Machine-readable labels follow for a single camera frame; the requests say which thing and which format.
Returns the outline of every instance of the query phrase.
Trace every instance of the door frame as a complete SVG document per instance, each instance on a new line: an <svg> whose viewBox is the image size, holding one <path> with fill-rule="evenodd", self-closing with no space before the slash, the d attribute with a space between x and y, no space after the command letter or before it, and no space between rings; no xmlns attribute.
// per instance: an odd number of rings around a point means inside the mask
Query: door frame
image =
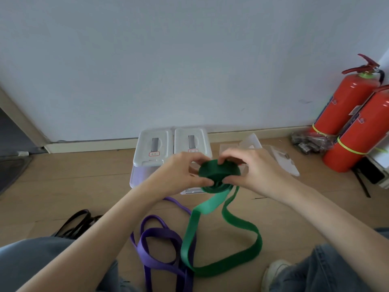
<svg viewBox="0 0 389 292"><path fill-rule="evenodd" d="M1 87L0 108L37 147L44 147L45 145L51 143L51 141L32 124L32 122L24 115L24 113L17 107L17 105Z"/></svg>

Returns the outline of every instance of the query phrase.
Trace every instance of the baseboard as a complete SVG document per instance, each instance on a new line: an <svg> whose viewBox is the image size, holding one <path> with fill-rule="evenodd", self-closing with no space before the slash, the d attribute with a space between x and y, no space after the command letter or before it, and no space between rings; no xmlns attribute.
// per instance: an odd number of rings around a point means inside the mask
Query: baseboard
<svg viewBox="0 0 389 292"><path fill-rule="evenodd" d="M255 133L259 139L285 137L292 132L304 131L307 128L308 126L297 126L233 132L215 132L208 133L208 138L210 142L240 141L249 136L251 133ZM115 149L134 149L137 146L137 142L138 138L55 142L47 144L45 148L51 154L59 152L109 151Z"/></svg>

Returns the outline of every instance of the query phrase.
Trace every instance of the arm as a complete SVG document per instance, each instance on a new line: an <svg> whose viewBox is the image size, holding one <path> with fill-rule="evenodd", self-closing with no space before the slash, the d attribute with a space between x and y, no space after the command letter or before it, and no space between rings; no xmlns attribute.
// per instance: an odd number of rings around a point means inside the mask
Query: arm
<svg viewBox="0 0 389 292"><path fill-rule="evenodd" d="M246 162L249 172L245 176L228 176L223 182L243 186L290 206L326 237L372 289L387 291L389 240L294 179L266 150L228 149L219 157L219 163L226 158Z"/></svg>
<svg viewBox="0 0 389 292"><path fill-rule="evenodd" d="M202 153L170 157L18 291L65 292L69 285L72 291L94 291L135 226L157 201L186 188L213 185L190 167L192 161L201 164L208 160Z"/></svg>

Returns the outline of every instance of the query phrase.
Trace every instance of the white wall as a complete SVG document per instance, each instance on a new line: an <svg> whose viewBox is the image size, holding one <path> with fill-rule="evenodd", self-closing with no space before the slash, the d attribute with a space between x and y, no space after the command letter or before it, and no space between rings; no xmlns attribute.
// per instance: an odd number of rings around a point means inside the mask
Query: white wall
<svg viewBox="0 0 389 292"><path fill-rule="evenodd" d="M0 84L52 141L311 123L389 0L0 0Z"/></svg>

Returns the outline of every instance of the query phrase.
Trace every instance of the green resistance band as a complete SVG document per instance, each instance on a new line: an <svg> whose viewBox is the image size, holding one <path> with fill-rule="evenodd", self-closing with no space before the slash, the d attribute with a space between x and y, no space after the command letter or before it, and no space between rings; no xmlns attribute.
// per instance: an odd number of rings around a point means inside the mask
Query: green resistance band
<svg viewBox="0 0 389 292"><path fill-rule="evenodd" d="M191 270L194 271L196 276L210 277L224 273L242 263L246 263L250 260L253 260L255 257L258 256L262 249L262 238L258 228L251 222L245 221L234 216L227 209L227 206L235 199L236 194L239 190L239 186L237 186L234 194L226 200L233 186L222 183L222 180L229 175L240 175L240 170L234 162L225 161L222 165L218 165L217 160L212 160L202 164L199 169L199 176L210 178L215 182L213 186L204 187L202 188L202 190L207 193L214 193L215 195L211 197L208 201L197 205L193 209L192 215L189 218L189 223L186 229L184 239L182 241L181 259L185 263L185 265L187 265ZM221 214L224 220L227 221L230 225L233 225L240 229L255 232L257 234L257 239L252 246L243 251L230 255L229 257L226 257L209 265L194 267L189 262L188 252L193 238L196 234L200 216L201 214L207 215L211 213L223 202L224 205Z"/></svg>

